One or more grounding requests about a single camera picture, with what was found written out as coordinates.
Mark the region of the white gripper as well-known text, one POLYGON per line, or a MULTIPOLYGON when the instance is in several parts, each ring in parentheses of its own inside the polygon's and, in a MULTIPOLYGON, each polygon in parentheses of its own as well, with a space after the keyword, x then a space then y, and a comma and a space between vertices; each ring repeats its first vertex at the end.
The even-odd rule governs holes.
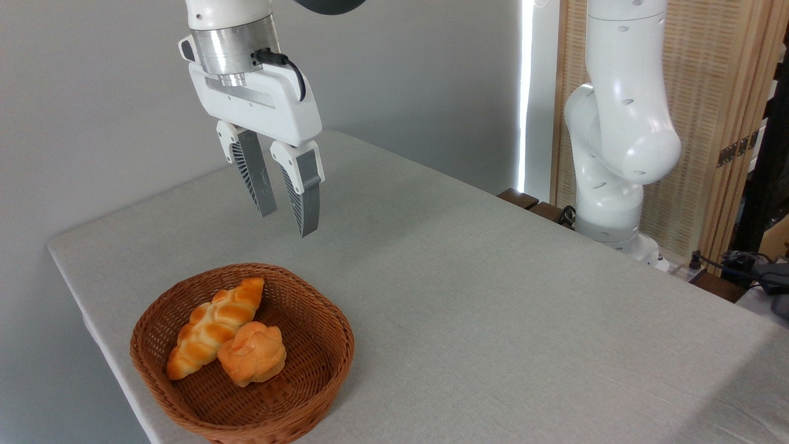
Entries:
POLYGON ((310 235, 319 225, 319 186, 326 176, 318 143, 312 141, 323 123, 307 79, 289 65, 271 64, 248 73, 209 74, 194 47, 191 36, 179 42, 203 109, 220 119, 215 130, 226 160, 239 169, 266 217, 277 205, 258 134, 276 140, 271 155, 284 174, 296 225, 301 237, 310 235))

